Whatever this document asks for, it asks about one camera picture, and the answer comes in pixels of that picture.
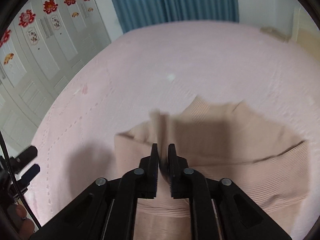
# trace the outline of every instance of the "blue curtain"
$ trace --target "blue curtain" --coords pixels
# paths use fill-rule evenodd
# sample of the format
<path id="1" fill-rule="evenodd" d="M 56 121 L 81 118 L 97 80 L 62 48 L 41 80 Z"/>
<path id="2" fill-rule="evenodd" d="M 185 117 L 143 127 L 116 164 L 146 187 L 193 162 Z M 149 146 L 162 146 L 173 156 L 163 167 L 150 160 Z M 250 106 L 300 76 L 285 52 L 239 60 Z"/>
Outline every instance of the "blue curtain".
<path id="1" fill-rule="evenodd" d="M 183 20 L 239 21 L 238 0 L 112 0 L 124 33 Z"/>

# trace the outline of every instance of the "finger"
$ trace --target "finger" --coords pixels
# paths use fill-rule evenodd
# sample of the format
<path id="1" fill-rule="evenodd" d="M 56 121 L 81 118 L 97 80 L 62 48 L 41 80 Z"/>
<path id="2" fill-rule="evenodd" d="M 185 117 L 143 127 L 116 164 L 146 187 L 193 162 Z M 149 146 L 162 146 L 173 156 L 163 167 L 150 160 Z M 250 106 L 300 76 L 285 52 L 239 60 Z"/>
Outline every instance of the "finger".
<path id="1" fill-rule="evenodd" d="M 19 231 L 22 240 L 28 240 L 35 230 L 35 225 L 30 219 L 25 219 Z"/>
<path id="2" fill-rule="evenodd" d="M 26 209 L 20 204 L 18 204 L 17 207 L 16 207 L 16 213 L 21 218 L 25 218 L 27 216 Z"/>

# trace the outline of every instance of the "door handle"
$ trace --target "door handle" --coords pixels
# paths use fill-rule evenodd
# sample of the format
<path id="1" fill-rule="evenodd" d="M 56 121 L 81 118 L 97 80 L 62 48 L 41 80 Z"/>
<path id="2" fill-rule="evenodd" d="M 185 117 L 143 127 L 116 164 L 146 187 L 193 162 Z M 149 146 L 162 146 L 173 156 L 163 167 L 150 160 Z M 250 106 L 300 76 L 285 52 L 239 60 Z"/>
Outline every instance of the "door handle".
<path id="1" fill-rule="evenodd" d="M 0 64 L 0 71 L 1 71 L 2 79 L 5 79 L 7 75 L 5 74 L 2 64 Z"/>
<path id="2" fill-rule="evenodd" d="M 80 6 L 81 6 L 81 9 L 83 11 L 83 14 L 84 14 L 84 18 L 88 18 L 88 14 L 87 14 L 87 10 L 85 9 L 85 6 L 83 3 L 80 3 Z"/>
<path id="3" fill-rule="evenodd" d="M 39 23 L 40 23 L 40 25 L 42 27 L 42 30 L 43 30 L 43 32 L 45 34 L 45 37 L 49 38 L 51 35 L 48 34 L 48 33 L 50 33 L 50 31 L 49 31 L 49 28 L 48 28 L 48 26 L 46 24 L 46 21 L 44 20 L 44 17 L 39 19 Z"/>

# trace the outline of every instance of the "black cable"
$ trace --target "black cable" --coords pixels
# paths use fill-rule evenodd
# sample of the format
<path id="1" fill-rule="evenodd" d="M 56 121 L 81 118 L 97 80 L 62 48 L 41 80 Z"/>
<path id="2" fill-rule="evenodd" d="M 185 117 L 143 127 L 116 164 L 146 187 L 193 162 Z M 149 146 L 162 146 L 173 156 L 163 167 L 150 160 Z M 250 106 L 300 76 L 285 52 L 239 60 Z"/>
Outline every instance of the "black cable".
<path id="1" fill-rule="evenodd" d="M 4 155 L 4 159 L 5 159 L 5 163 L 7 165 L 7 169 L 8 169 L 8 172 L 9 172 L 9 175 L 10 175 L 10 178 L 12 180 L 12 183 L 13 183 L 13 186 L 15 188 L 15 190 L 17 191 L 18 195 L 19 195 L 19 198 L 21 199 L 25 209 L 28 211 L 29 215 L 31 216 L 31 218 L 33 219 L 34 223 L 36 224 L 36 226 L 40 229 L 41 228 L 41 225 L 39 223 L 39 221 L 37 220 L 36 216 L 34 215 L 34 213 L 32 212 L 31 208 L 29 207 L 28 203 L 26 202 L 19 186 L 18 186 L 18 182 L 16 180 L 16 177 L 13 173 L 13 169 L 12 169 L 12 166 L 11 166 L 11 163 L 10 163 L 10 157 L 9 157 L 9 154 L 8 154 L 8 150 L 7 150 L 7 147 L 5 146 L 5 142 L 4 142 L 4 139 L 3 139 L 3 136 L 2 136 L 2 133 L 0 131 L 0 146 L 1 146 L 1 149 L 2 149 L 2 152 L 3 152 L 3 155 Z"/>

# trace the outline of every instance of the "beige sweater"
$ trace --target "beige sweater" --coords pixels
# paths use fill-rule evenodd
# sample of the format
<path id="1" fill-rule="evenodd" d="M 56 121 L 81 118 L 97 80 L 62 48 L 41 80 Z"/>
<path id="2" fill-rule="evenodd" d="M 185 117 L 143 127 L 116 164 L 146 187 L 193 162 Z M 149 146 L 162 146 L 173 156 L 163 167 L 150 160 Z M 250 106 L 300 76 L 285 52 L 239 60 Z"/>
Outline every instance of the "beige sweater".
<path id="1" fill-rule="evenodd" d="M 196 97 L 181 114 L 155 111 L 150 121 L 115 136 L 119 176 L 150 155 L 152 143 L 162 162 L 174 143 L 177 155 L 207 178 L 230 178 L 290 233 L 309 182 L 307 142 L 290 129 L 244 102 L 209 105 Z M 138 200 L 134 239 L 191 239 L 188 200 L 172 199 L 166 180 L 158 176 L 154 200 Z"/>

